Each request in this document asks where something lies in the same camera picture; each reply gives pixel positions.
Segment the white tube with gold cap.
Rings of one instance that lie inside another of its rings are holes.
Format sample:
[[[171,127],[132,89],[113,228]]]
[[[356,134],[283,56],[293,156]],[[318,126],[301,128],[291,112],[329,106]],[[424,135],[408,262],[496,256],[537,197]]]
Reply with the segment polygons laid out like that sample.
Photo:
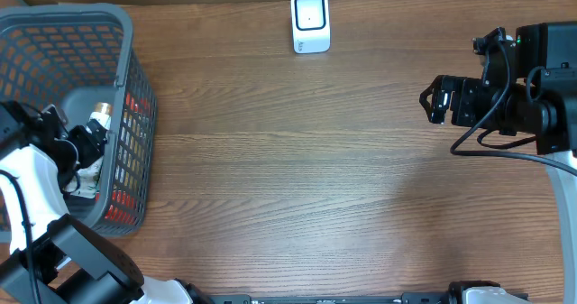
[[[110,128],[113,106],[108,103],[98,102],[89,119],[95,119],[106,130]],[[99,179],[101,173],[103,157],[95,161],[86,169],[78,171],[78,176],[74,178],[64,190],[70,196],[80,198],[95,198],[99,191]]]

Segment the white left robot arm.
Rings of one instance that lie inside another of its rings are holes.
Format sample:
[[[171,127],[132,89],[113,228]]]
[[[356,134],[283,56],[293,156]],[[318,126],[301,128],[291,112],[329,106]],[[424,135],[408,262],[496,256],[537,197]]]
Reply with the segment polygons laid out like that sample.
[[[99,160],[95,119],[66,131],[54,107],[1,105],[1,195],[11,230],[1,287],[21,303],[195,303],[192,286],[144,276],[121,249],[74,218],[65,188]]]

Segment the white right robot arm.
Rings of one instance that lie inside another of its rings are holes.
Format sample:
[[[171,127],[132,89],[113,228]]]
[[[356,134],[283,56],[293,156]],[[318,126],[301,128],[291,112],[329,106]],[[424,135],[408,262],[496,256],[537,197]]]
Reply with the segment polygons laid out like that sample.
[[[498,79],[440,75],[419,97],[427,119],[445,115],[466,128],[457,156],[544,164],[554,191],[563,253],[563,302],[576,301],[576,79],[572,70],[534,66],[521,75],[497,67]],[[519,85],[522,76],[525,85]]]

